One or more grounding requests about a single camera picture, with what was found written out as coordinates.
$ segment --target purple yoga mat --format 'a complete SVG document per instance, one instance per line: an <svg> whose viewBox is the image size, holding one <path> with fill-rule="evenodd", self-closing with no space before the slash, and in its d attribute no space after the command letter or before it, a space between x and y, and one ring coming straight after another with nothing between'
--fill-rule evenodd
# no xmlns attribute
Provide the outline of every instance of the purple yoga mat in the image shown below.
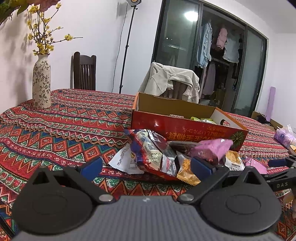
<svg viewBox="0 0 296 241"><path fill-rule="evenodd" d="M274 97L276 95L276 88L270 87L269 99L267 104L267 109L265 113L265 118L267 121L270 121L272 110L274 108Z"/></svg>

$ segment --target screw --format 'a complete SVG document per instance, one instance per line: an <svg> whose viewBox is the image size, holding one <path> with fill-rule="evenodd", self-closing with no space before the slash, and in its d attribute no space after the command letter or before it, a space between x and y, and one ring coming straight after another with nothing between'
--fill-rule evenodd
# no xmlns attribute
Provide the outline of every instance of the screw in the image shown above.
<svg viewBox="0 0 296 241"><path fill-rule="evenodd" d="M110 194L103 194L99 197L99 200L101 202L111 202L113 200L113 196Z"/></svg>
<svg viewBox="0 0 296 241"><path fill-rule="evenodd" d="M194 200L194 196L191 195L191 194L182 194L179 196L179 200L182 201L182 202L190 202L190 201L193 201Z"/></svg>

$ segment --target pink shirt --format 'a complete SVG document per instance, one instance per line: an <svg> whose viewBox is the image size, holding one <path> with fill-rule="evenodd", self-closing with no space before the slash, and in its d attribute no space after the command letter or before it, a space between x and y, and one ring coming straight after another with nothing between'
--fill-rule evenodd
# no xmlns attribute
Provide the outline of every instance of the pink shirt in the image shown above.
<svg viewBox="0 0 296 241"><path fill-rule="evenodd" d="M220 49L224 48L227 39L227 30L225 28L221 28L218 39L217 39L217 47Z"/></svg>

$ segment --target purple package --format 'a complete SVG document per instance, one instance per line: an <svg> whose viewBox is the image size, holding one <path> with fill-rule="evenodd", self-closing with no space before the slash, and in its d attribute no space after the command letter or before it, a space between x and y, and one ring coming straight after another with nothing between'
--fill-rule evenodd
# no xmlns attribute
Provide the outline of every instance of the purple package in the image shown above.
<svg viewBox="0 0 296 241"><path fill-rule="evenodd" d="M232 140L214 139L200 141L199 145L189 151L190 157L199 157L217 165L233 144Z"/></svg>
<svg viewBox="0 0 296 241"><path fill-rule="evenodd" d="M255 167L260 174L267 174L267 167L253 158L246 158L245 166Z"/></svg>
<svg viewBox="0 0 296 241"><path fill-rule="evenodd" d="M277 129L274 138L285 148L289 149L290 143L294 140L294 136L285 128Z"/></svg>

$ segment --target beige jacket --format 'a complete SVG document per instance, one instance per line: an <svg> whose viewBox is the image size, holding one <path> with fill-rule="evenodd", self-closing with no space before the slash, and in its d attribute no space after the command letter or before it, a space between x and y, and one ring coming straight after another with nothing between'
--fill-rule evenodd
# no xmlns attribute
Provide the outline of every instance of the beige jacket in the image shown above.
<svg viewBox="0 0 296 241"><path fill-rule="evenodd" d="M153 62L146 74L139 92L160 96L167 89L173 89L173 81L187 85L182 100L198 103L199 78L189 69L181 69Z"/></svg>

